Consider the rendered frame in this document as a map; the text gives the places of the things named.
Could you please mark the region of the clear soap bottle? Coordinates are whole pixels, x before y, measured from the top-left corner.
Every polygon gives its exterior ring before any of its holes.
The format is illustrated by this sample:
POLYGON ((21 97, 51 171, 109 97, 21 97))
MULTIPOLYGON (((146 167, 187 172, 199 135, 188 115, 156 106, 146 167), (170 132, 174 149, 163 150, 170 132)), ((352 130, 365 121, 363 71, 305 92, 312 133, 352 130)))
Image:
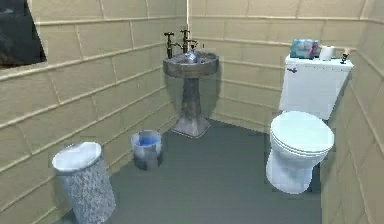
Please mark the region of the clear soap bottle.
POLYGON ((191 50, 188 51, 186 54, 186 62, 188 64, 196 63, 198 61, 197 56, 195 54, 194 46, 191 46, 191 50))

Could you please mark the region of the small grey bucket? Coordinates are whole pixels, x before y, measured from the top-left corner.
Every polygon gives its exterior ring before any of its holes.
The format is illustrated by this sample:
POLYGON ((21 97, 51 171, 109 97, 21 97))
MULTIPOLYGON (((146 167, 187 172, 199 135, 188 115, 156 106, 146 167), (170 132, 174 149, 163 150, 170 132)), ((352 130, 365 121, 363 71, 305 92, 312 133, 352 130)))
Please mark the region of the small grey bucket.
POLYGON ((162 160, 161 134, 155 130, 141 130, 131 137, 135 165, 142 170, 157 168, 162 160))

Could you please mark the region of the dark bronze tap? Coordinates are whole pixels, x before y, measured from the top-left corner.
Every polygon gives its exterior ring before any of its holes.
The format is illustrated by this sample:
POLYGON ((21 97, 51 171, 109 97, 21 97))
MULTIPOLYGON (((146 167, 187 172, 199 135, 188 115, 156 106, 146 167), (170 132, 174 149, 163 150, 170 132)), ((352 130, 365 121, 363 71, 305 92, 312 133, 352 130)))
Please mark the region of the dark bronze tap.
POLYGON ((163 35, 167 38, 167 42, 166 42, 167 57, 168 59, 171 59, 173 57, 173 47, 178 46, 182 49, 182 45, 177 42, 173 42, 171 40, 171 37, 175 35, 174 32, 164 32, 163 35))
POLYGON ((183 50, 183 53, 187 53, 188 52, 188 44, 190 42, 192 42, 193 45, 196 46, 198 44, 198 41, 188 38, 188 34, 190 33, 189 30, 183 29, 183 30, 180 30, 180 32, 183 34, 182 50, 183 50))

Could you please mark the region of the grey speckled laundry bin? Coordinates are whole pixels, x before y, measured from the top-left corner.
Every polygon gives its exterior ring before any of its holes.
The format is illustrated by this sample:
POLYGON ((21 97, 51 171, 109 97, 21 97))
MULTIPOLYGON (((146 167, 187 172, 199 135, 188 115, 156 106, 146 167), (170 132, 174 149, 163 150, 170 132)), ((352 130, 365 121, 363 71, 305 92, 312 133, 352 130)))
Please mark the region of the grey speckled laundry bin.
POLYGON ((68 145, 52 166, 78 224, 104 224, 111 217, 116 202, 99 143, 68 145))

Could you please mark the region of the blue tissue box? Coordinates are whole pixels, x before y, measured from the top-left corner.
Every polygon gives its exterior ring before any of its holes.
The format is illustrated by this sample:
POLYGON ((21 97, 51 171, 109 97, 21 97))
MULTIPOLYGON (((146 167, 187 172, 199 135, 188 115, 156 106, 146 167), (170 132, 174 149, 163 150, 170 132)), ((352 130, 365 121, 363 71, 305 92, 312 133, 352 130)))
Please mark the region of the blue tissue box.
POLYGON ((318 40, 294 39, 290 49, 290 57, 299 59, 314 59, 317 55, 318 47, 318 40))

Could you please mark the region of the white toilet paper roll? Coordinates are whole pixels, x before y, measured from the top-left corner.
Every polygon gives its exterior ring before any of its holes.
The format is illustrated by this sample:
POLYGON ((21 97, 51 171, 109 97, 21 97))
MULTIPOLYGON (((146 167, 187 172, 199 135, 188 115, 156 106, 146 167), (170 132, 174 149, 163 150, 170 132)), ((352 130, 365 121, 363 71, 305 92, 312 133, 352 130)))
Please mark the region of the white toilet paper roll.
POLYGON ((336 48, 334 46, 323 45, 320 50, 319 59, 322 61, 330 61, 335 58, 336 48))

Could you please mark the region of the small dark candle holder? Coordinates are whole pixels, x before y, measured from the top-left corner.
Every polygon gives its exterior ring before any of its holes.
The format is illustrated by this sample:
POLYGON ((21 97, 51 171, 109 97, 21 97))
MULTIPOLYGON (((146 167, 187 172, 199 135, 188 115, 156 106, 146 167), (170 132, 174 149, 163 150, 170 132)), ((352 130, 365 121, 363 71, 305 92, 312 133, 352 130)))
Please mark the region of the small dark candle holder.
POLYGON ((340 61, 340 64, 346 64, 347 58, 350 55, 351 49, 350 48, 345 48, 344 52, 342 54, 342 58, 340 61))

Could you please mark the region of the dark window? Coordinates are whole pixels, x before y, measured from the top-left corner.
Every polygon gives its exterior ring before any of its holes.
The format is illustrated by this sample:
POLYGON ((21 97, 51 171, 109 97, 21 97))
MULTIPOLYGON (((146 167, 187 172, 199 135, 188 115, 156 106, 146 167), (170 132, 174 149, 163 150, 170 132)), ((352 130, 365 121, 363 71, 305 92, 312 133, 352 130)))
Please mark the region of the dark window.
POLYGON ((46 62, 27 0, 0 0, 0 68, 46 62))

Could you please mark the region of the grey pedestal sink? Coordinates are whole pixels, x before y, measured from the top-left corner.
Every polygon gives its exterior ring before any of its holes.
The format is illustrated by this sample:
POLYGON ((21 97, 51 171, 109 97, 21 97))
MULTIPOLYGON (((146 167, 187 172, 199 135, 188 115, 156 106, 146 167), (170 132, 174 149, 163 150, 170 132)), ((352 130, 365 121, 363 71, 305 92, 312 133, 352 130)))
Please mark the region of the grey pedestal sink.
POLYGON ((210 127, 201 111, 199 80, 218 72, 219 56, 211 52, 195 51, 198 61, 188 64, 185 54, 180 53, 163 60, 164 73, 183 80, 181 116, 172 131, 189 138, 199 138, 210 127))

